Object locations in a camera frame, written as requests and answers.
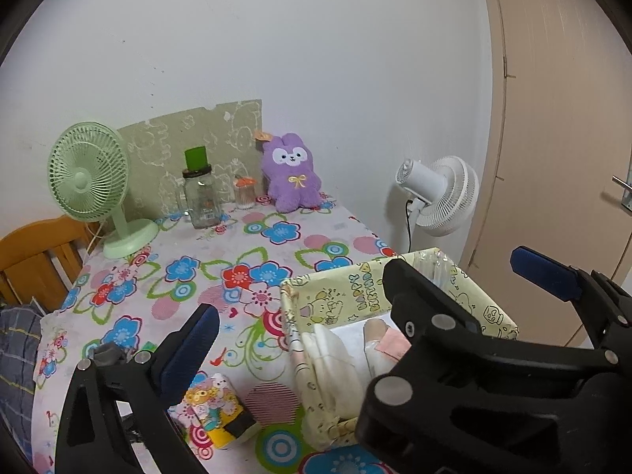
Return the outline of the grey sock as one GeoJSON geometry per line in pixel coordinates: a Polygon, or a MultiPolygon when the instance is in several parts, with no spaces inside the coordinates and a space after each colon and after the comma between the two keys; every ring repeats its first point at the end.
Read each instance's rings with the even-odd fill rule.
{"type": "Polygon", "coordinates": [[[98,367],[124,365],[128,361],[128,350],[115,342],[106,342],[93,348],[90,358],[98,367]]]}

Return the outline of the cartoon animal tissue pack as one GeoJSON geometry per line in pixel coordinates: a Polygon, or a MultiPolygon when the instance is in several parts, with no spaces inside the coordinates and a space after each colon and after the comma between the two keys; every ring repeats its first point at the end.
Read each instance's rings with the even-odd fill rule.
{"type": "Polygon", "coordinates": [[[196,373],[181,403],[168,412],[200,459],[248,441],[260,430],[259,422],[221,373],[196,373]]]}

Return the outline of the yellow cartoon storage box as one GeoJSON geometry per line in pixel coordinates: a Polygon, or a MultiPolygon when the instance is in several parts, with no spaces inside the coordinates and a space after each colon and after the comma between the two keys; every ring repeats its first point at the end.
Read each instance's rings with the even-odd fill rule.
{"type": "Polygon", "coordinates": [[[352,263],[282,282],[303,435],[315,450],[355,443],[367,385],[405,352],[382,282],[388,262],[352,263]]]}

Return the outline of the white standing fan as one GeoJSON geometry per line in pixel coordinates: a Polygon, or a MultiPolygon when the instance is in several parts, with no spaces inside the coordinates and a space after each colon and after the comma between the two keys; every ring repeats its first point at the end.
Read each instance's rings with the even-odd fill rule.
{"type": "Polygon", "coordinates": [[[471,165],[457,156],[445,156],[426,166],[406,158],[395,182],[408,193],[407,227],[420,228],[431,237],[444,237],[471,216],[479,197],[479,178],[471,165]]]}

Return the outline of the floral tablecloth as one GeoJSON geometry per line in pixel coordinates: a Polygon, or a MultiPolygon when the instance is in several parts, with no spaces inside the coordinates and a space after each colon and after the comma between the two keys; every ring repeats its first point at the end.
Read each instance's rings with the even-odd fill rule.
{"type": "Polygon", "coordinates": [[[85,263],[61,307],[42,325],[31,444],[35,470],[55,470],[65,393],[76,364],[101,344],[153,350],[201,304],[216,308],[220,332],[197,373],[225,376],[261,429],[221,450],[188,403],[169,413],[199,463],[211,473],[382,473],[360,446],[322,453],[307,443],[307,409],[295,393],[280,303],[292,276],[391,255],[390,247],[332,199],[280,213],[265,199],[227,207],[218,226],[195,229],[184,215],[158,220],[160,232],[137,254],[85,263]]]}

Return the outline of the beige door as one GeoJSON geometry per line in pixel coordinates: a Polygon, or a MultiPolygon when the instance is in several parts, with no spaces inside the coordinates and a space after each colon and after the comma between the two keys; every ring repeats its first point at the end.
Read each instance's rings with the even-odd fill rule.
{"type": "Polygon", "coordinates": [[[617,282],[631,273],[631,54],[596,0],[486,0],[489,145],[462,267],[522,340],[585,347],[573,307],[513,273],[527,246],[617,282]]]}

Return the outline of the plaid grey blanket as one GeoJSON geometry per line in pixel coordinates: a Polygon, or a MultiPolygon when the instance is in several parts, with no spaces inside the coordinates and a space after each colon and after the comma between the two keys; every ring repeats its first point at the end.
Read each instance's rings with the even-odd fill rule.
{"type": "Polygon", "coordinates": [[[1,307],[1,417],[29,462],[32,461],[33,373],[43,317],[35,300],[26,305],[1,307]]]}

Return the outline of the purple plush bunny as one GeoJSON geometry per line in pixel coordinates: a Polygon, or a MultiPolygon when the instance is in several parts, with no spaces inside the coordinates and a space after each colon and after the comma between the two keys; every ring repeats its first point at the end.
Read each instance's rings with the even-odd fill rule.
{"type": "Polygon", "coordinates": [[[296,133],[274,136],[262,145],[261,171],[277,212],[314,209],[322,204],[322,180],[314,170],[310,149],[296,133]]]}

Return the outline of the toothpick jar orange lid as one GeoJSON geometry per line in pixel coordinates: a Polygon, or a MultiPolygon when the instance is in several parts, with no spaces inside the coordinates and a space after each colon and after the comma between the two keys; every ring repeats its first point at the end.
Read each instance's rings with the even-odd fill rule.
{"type": "Polygon", "coordinates": [[[256,203],[256,181],[249,177],[236,177],[233,180],[233,193],[239,209],[253,208],[256,203]]]}

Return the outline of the glass mason jar mug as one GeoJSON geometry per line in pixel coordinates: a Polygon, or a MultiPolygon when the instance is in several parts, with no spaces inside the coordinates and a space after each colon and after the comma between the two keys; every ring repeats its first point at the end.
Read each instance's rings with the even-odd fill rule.
{"type": "Polygon", "coordinates": [[[221,221],[221,207],[216,199],[212,166],[197,170],[184,169],[179,196],[181,211],[188,213],[196,229],[216,226],[221,221]]]}

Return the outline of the green desk fan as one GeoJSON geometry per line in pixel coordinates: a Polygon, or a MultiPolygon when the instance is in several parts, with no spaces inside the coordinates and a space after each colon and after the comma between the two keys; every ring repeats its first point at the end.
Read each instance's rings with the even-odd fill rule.
{"type": "Polygon", "coordinates": [[[113,232],[103,241],[106,258],[135,254],[158,235],[153,220],[124,215],[131,166],[123,139],[112,128],[98,122],[70,126],[54,143],[46,172],[51,196],[66,215],[83,223],[113,221],[113,232]]]}

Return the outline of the green cup on jar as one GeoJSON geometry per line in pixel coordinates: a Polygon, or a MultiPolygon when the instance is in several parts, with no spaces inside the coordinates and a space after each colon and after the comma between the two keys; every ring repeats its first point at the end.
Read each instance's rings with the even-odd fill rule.
{"type": "Polygon", "coordinates": [[[199,146],[184,151],[186,169],[188,171],[203,170],[208,166],[205,146],[199,146]]]}

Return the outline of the green patterned cardboard sheet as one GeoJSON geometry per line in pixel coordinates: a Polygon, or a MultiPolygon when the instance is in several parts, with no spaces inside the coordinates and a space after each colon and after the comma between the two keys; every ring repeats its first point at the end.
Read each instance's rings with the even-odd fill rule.
{"type": "Polygon", "coordinates": [[[236,178],[255,180],[261,194],[261,152],[255,138],[261,130],[259,100],[181,110],[121,128],[131,165],[125,216],[156,219],[178,211],[184,152],[200,146],[206,148],[219,201],[232,201],[236,178]]]}

